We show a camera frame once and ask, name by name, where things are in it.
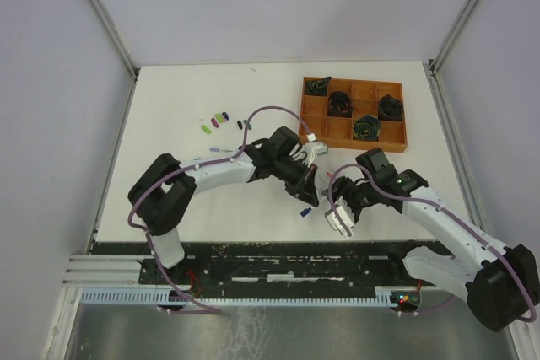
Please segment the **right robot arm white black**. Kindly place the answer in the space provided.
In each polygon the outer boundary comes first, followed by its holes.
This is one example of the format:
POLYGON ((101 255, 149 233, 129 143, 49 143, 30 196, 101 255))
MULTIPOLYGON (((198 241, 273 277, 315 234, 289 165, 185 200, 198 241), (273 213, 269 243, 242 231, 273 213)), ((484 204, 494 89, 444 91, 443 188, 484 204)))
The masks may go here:
POLYGON ((391 281, 430 283, 465 302, 491 331, 516 320, 537 320, 539 275, 535 255, 526 246, 510 247, 462 218, 418 173, 397 172, 379 148, 360 154, 353 167, 361 171, 362 179, 344 176, 344 167, 329 179, 327 219, 332 226, 349 236, 362 211, 381 204, 422 226, 449 252, 440 255, 410 244, 388 262, 391 281))

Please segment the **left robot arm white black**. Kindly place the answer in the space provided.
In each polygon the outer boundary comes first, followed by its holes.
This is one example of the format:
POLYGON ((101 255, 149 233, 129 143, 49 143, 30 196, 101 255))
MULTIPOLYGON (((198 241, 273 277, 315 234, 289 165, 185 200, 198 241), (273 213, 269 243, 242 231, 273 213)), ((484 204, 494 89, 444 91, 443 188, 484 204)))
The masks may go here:
POLYGON ((246 144, 219 159, 196 159, 182 164, 169 153, 161 154, 127 194, 132 204, 128 216, 137 215, 148 235, 152 255, 159 262, 158 275, 169 284, 186 276, 185 251, 176 228, 191 199, 224 185, 250 183, 273 176, 284 183, 293 198, 319 205, 315 158, 328 146, 307 136, 302 145, 297 134, 281 126, 269 138, 246 144))

